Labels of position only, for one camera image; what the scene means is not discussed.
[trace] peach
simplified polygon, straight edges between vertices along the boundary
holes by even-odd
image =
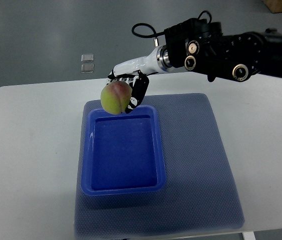
[[[101,92],[101,104],[105,111],[118,115],[124,113],[130,102],[132,88],[124,81],[114,81]]]

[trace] gray mat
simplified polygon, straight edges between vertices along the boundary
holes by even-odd
[[[146,96],[159,114],[166,184],[159,192],[87,196],[80,188],[84,107],[77,177],[77,239],[124,239],[187,231],[238,229],[244,216],[215,117],[201,93]]]

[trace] cable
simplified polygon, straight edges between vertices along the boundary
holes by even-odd
[[[202,11],[201,14],[199,15],[199,17],[198,17],[197,19],[199,20],[203,14],[207,14],[207,15],[210,17],[210,20],[209,20],[209,22],[208,22],[208,23],[210,24],[211,21],[212,21],[212,15],[211,15],[211,13],[210,13],[209,11],[207,11],[207,10]],[[150,29],[153,31],[153,34],[150,34],[150,35],[142,35],[142,34],[139,34],[139,33],[135,32],[135,29],[136,29],[137,27],[139,27],[139,26],[145,26],[145,27],[150,28]],[[132,33],[133,33],[133,35],[135,35],[135,36],[137,36],[137,37],[140,37],[140,38],[143,38],[143,39],[157,38],[158,36],[164,35],[164,32],[163,32],[163,31],[162,31],[162,32],[159,32],[159,33],[156,33],[155,29],[154,29],[151,25],[149,25],[149,24],[147,24],[147,23],[144,23],[144,22],[140,22],[140,23],[137,23],[136,25],[134,25],[134,26],[132,27]]]
[[[139,27],[139,26],[145,26],[145,27],[150,28],[153,31],[153,34],[151,34],[151,35],[142,35],[142,34],[139,34],[139,33],[135,32],[135,29],[137,27]],[[140,23],[137,23],[136,25],[134,25],[132,27],[132,33],[133,33],[133,35],[135,35],[137,37],[140,37],[140,38],[143,38],[143,39],[157,38],[158,36],[164,35],[163,31],[159,32],[159,33],[156,33],[155,29],[151,25],[149,25],[147,23],[143,23],[143,22],[140,22]]]
[[[207,14],[210,17],[210,20],[209,20],[209,24],[210,24],[212,21],[212,15],[209,11],[206,11],[206,10],[202,11],[197,19],[199,20],[203,14]]]

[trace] blue tray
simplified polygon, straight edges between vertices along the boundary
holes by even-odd
[[[157,111],[142,105],[130,114],[89,112],[81,174],[90,196],[145,193],[166,181]]]

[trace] robotic arm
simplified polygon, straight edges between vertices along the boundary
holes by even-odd
[[[209,15],[209,21],[200,19],[204,13]],[[150,27],[154,34],[135,33],[135,28],[142,25]],[[139,37],[155,38],[156,47],[148,56],[116,65],[108,76],[108,84],[125,81],[133,89],[126,113],[141,104],[149,84],[148,75],[169,73],[175,68],[205,74],[210,82],[216,77],[243,82],[258,73],[282,78],[282,34],[276,29],[224,36],[221,23],[212,22],[211,14],[203,11],[198,18],[161,33],[145,23],[135,25],[132,32]],[[160,35],[165,35],[166,45],[158,46],[156,37]]]

